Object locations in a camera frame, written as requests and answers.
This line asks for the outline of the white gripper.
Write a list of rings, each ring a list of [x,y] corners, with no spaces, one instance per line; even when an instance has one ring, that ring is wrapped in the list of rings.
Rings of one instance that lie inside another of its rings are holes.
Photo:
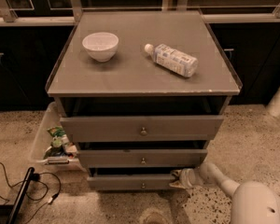
[[[172,170],[171,175],[179,177],[179,181],[169,183],[174,189],[192,189],[198,184],[197,172],[194,169]]]

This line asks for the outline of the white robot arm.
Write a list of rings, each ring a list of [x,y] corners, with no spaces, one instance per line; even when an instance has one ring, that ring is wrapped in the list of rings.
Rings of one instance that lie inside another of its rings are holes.
[[[197,168],[175,169],[172,188],[218,186],[231,198],[231,224],[280,224],[280,197],[266,185],[256,181],[242,184],[224,175],[212,162]]]

